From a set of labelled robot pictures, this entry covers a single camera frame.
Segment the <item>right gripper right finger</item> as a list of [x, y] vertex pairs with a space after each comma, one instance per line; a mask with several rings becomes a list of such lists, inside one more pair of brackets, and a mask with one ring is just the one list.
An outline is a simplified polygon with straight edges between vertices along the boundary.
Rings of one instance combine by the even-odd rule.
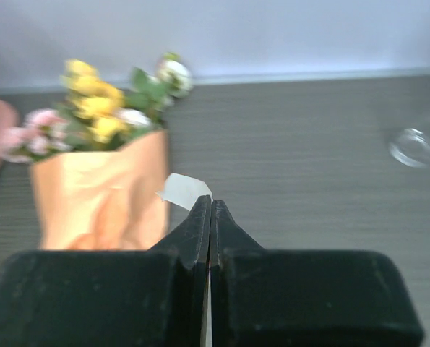
[[425, 330], [385, 254], [265, 249], [212, 204], [214, 346], [420, 346]]

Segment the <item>clear glass vase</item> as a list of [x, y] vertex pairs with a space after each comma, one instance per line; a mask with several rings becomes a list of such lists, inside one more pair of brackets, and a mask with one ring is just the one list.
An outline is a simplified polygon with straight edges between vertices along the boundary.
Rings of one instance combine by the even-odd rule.
[[390, 155], [405, 166], [430, 166], [430, 104], [389, 142]]

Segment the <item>cream printed ribbon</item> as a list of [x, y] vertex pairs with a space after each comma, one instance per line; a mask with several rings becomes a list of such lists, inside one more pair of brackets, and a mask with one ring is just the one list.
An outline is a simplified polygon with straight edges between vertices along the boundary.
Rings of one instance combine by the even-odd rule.
[[162, 201], [182, 207], [190, 211], [200, 197], [209, 196], [212, 202], [212, 191], [208, 185], [199, 179], [179, 173], [171, 173], [165, 180], [163, 189], [156, 192]]

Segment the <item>white flower stem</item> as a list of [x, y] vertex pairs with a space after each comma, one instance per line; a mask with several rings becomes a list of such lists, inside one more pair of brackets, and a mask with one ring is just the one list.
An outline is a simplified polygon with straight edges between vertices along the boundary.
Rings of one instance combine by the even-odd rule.
[[125, 106], [141, 111], [153, 123], [162, 124], [161, 114], [177, 98], [185, 98], [193, 90], [193, 76], [174, 52], [163, 54], [155, 74], [134, 67], [131, 89], [125, 96]]

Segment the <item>pink flower stem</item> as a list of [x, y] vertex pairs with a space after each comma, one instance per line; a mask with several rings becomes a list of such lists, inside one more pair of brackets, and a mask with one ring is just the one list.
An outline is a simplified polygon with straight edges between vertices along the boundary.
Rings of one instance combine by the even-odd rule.
[[70, 152], [66, 128], [69, 122], [57, 110], [42, 108], [27, 115], [22, 127], [11, 127], [0, 137], [0, 158], [10, 163], [33, 163]]

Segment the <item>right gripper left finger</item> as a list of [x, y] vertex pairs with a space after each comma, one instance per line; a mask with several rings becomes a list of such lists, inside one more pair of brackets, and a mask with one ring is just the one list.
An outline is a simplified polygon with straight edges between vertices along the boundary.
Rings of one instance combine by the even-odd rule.
[[147, 251], [26, 251], [0, 269], [0, 346], [204, 346], [212, 200]]

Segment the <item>orange wrapping paper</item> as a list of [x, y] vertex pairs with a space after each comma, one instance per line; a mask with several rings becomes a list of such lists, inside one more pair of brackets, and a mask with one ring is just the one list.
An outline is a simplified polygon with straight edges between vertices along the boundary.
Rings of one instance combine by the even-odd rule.
[[149, 249], [168, 232], [168, 136], [116, 151], [55, 155], [30, 167], [41, 249]]

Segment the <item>yellow flower stem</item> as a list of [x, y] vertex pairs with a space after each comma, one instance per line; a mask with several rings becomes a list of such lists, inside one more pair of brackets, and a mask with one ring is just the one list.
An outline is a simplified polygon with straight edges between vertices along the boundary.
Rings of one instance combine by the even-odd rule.
[[73, 116], [82, 123], [93, 141], [109, 144], [129, 131], [119, 114], [124, 106], [124, 92], [102, 80], [96, 68], [79, 59], [65, 62], [64, 85], [67, 103]]

